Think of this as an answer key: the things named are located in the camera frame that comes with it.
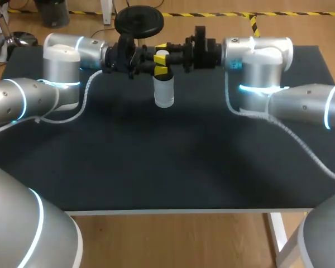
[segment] white table frame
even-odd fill
[[[102,6],[103,24],[110,25],[112,23],[113,8],[115,9],[114,1],[113,0],[100,0],[100,5]]]

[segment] table leg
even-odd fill
[[[276,255],[277,268],[289,268],[299,257],[298,233],[299,227],[288,239],[283,249]]]
[[[112,21],[112,11],[113,11],[113,1],[114,0],[100,0],[100,5],[102,6],[103,13],[103,24],[110,25]]]
[[[283,219],[281,213],[268,213],[269,227],[271,229],[275,255],[277,256],[282,250],[288,239],[286,237]]]

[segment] yellow and black tape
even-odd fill
[[[258,27],[257,27],[256,16],[250,15],[249,19],[250,19],[252,30],[253,30],[253,35],[255,37],[260,37],[259,30],[258,30]]]
[[[13,10],[9,13],[33,14],[37,10]],[[102,15],[102,12],[69,11],[70,14]],[[164,17],[233,17],[233,16],[335,16],[335,12],[228,12],[228,13],[163,13]]]

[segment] robotic arm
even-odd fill
[[[289,38],[234,37],[218,44],[215,39],[205,38],[204,27],[197,27],[195,36],[187,37],[183,45],[166,43],[139,48],[129,35],[121,35],[117,43],[109,46],[105,41],[52,33],[44,44],[42,79],[0,81],[0,124],[12,125],[19,120],[76,108],[80,66],[105,73],[126,73],[131,79],[139,73],[149,73],[156,78],[170,77],[169,66],[173,64],[181,64],[186,73],[192,66],[194,69],[222,66],[226,72],[226,100],[230,111],[281,126],[335,179],[335,173],[277,120],[315,122],[328,129],[335,126],[335,86],[313,84],[281,88],[281,74],[289,69],[292,60],[293,44]],[[233,71],[243,74],[238,89],[228,88],[228,74]],[[163,90],[166,89],[171,95],[171,88]],[[237,90],[241,96],[239,111],[229,103],[230,90]],[[0,267],[49,264],[50,267],[78,268],[82,250],[80,230],[67,214],[0,169]]]
[[[155,55],[159,50],[169,55]],[[51,112],[74,109],[79,101],[79,68],[105,73],[164,75],[170,65],[181,64],[185,72],[222,66],[226,73],[242,71],[239,92],[241,111],[264,112],[279,119],[335,126],[335,87],[304,85],[280,88],[280,78],[293,60],[293,44],[287,37],[231,37],[221,44],[205,37],[198,26],[195,36],[182,45],[136,47],[130,35],[121,35],[110,46],[83,36],[50,34],[44,43],[44,77],[0,81],[0,124]]]

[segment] white robotic arm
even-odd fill
[[[44,50],[44,76],[0,81],[0,124],[70,110],[79,103],[80,55],[72,47]]]

